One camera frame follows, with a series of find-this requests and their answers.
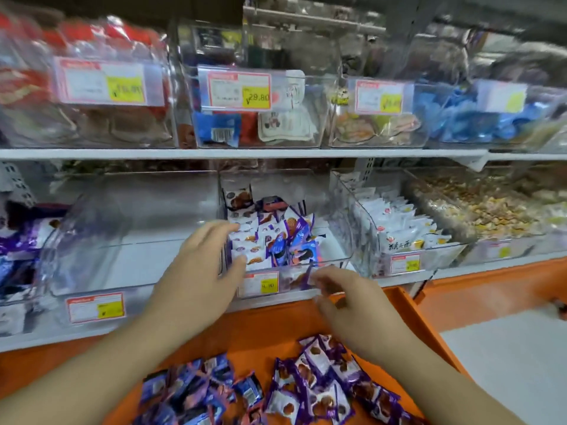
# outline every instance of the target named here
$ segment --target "left hand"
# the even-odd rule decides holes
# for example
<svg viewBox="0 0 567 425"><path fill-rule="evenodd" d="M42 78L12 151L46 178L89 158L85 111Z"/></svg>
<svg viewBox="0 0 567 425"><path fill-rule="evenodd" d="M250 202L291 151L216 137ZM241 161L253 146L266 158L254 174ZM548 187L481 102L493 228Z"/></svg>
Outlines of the left hand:
<svg viewBox="0 0 567 425"><path fill-rule="evenodd" d="M211 221L200 227L179 249L144 310L152 321L163 322L160 329L173 328L179 343L201 333L229 306L244 279L246 258L240 256L222 277L221 251L230 232L238 224Z"/></svg>

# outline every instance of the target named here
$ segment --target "white floor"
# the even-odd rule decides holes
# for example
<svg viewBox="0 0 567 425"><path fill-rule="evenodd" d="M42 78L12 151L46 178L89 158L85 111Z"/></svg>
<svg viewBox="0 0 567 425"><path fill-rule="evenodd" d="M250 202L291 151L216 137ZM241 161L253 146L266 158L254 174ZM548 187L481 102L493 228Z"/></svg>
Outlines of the white floor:
<svg viewBox="0 0 567 425"><path fill-rule="evenodd" d="M478 385L528 425L567 423L567 321L554 307L442 336Z"/></svg>

